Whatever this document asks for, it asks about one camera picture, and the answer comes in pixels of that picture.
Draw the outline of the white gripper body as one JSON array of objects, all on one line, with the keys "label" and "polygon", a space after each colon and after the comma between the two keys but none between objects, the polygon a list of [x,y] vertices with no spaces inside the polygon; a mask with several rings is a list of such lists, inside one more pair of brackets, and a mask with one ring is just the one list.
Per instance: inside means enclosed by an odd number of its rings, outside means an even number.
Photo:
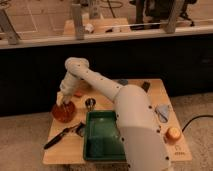
[{"label": "white gripper body", "polygon": [[68,104],[71,101],[71,98],[74,96],[75,92],[76,92],[76,87],[63,91],[62,92],[62,101],[65,104]]}]

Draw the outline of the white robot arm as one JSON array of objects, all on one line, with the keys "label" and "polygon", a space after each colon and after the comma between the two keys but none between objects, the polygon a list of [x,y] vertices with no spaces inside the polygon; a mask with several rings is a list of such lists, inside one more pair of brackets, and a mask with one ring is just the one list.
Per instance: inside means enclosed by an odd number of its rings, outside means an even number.
[{"label": "white robot arm", "polygon": [[90,70],[85,58],[70,57],[65,68],[60,84],[62,99],[57,104],[68,102],[79,80],[85,80],[114,104],[129,171],[174,171],[155,112],[141,87],[121,85]]}]

